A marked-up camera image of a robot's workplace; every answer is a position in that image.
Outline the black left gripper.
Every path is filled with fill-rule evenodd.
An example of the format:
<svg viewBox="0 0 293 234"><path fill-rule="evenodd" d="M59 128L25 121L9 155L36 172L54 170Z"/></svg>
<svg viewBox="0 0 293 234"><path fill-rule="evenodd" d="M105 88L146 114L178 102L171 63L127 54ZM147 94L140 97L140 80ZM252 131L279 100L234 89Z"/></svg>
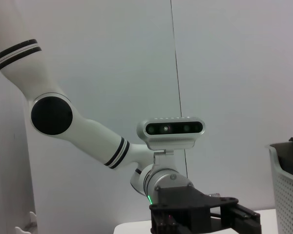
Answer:
<svg viewBox="0 0 293 234"><path fill-rule="evenodd" d="M213 218L212 208L220 208ZM212 197L186 187L162 188L149 206L152 234L210 234L233 229L239 234L262 234L260 214L234 197Z"/></svg>

